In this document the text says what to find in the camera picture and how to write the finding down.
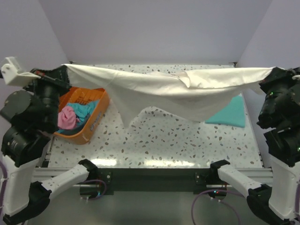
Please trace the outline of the white t shirt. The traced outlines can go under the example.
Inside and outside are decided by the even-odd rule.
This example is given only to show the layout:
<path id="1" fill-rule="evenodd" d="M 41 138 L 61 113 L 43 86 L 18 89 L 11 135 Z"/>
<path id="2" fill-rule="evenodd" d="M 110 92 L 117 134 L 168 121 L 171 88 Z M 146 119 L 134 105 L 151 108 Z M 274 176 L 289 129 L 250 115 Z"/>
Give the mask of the white t shirt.
<path id="1" fill-rule="evenodd" d="M 250 67 L 141 74 L 67 65 L 72 86 L 105 89 L 125 126 L 129 126 L 148 107 L 156 107 L 187 120 L 205 121 L 243 90 L 258 88 L 259 82 L 271 72 L 270 67 Z"/>

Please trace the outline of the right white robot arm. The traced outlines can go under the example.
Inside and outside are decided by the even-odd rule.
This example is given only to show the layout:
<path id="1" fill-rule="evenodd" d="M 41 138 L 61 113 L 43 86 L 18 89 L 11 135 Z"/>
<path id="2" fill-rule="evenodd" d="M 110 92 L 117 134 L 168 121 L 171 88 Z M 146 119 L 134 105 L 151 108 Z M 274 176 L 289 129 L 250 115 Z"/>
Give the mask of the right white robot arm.
<path id="1" fill-rule="evenodd" d="M 273 182 L 256 182 L 226 160 L 210 165 L 206 182 L 233 186 L 254 215 L 269 225 L 290 225 L 300 218 L 300 69 L 274 68 L 260 82 L 266 94 L 257 125 L 269 147 Z"/>

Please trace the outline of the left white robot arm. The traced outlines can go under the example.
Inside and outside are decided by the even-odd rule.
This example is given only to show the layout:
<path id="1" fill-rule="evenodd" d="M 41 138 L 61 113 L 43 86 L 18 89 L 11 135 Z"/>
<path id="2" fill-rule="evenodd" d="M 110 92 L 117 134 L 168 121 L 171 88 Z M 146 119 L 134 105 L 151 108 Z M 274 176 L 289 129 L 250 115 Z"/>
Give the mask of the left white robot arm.
<path id="1" fill-rule="evenodd" d="M 18 225 L 41 214 L 50 200 L 71 186 L 97 179 L 97 167 L 81 160 L 75 167 L 48 181 L 32 181 L 50 134 L 58 130 L 60 97 L 70 90 L 67 67 L 32 70 L 33 81 L 10 94 L 0 111 L 10 123 L 2 139 L 3 221 Z"/>

